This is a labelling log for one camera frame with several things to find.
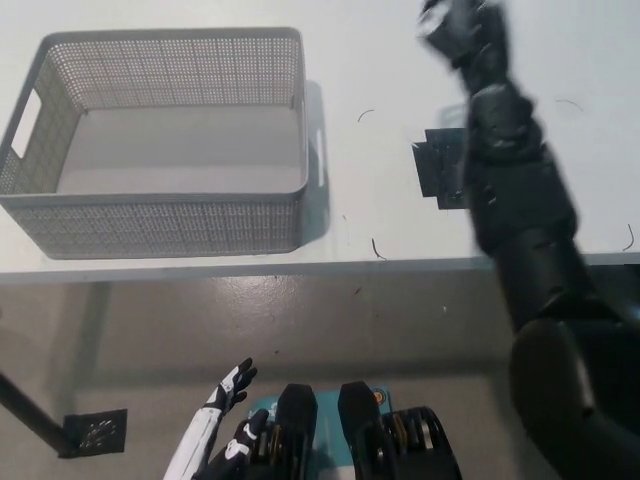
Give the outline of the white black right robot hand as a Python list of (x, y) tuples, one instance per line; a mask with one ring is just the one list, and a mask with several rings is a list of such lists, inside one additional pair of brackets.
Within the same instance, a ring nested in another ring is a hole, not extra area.
[(425, 1), (418, 38), (454, 68), (474, 62), (505, 73), (509, 39), (503, 1)]

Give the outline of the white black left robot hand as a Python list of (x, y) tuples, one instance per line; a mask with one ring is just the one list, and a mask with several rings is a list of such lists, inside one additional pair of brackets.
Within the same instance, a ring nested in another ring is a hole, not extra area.
[(164, 473), (169, 479), (242, 479), (252, 448), (264, 432), (269, 412), (256, 410), (238, 425), (234, 436), (217, 454), (212, 451), (222, 420), (247, 397), (257, 374), (251, 358), (244, 359), (217, 384), (196, 411)]

